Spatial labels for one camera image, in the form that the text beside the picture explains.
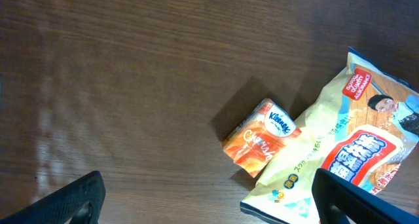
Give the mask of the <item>yellow snack bag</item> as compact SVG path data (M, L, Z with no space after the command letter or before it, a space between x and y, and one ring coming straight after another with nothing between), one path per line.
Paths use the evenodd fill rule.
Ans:
M312 195L323 168L370 194L382 191L418 143L418 93L354 49L346 67L295 121L300 135L241 201L267 223L319 223Z

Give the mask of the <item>orange Kleenex tissue pack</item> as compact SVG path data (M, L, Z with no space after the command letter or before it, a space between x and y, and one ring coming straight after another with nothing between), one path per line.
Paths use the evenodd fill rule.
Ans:
M271 99L265 98L221 143L223 151L251 177L299 137L301 130Z

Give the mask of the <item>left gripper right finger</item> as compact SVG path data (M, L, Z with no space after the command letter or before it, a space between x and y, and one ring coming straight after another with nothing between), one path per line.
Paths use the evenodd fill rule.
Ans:
M418 222L416 216L323 168L316 170L312 195L321 224Z

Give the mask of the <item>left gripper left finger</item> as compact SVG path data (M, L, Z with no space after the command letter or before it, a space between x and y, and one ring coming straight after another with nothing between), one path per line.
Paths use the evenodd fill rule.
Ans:
M92 171L2 219L1 224L98 224L105 194L100 172Z

